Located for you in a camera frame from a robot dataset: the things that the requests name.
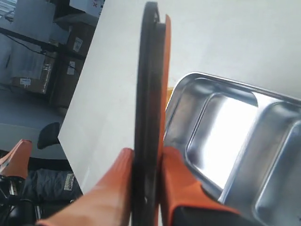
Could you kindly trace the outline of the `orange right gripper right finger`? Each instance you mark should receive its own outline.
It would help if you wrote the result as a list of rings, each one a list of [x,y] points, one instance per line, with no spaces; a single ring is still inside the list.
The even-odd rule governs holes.
[[[185,166],[182,154],[173,147],[164,147],[161,158],[163,225],[170,226],[177,207],[226,212],[239,215],[233,208],[211,200],[201,189],[190,170]]]

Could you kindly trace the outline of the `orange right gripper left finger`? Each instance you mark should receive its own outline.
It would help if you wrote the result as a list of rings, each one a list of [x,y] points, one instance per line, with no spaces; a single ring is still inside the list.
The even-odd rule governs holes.
[[[88,193],[37,226],[127,226],[131,207],[134,151],[124,148]]]

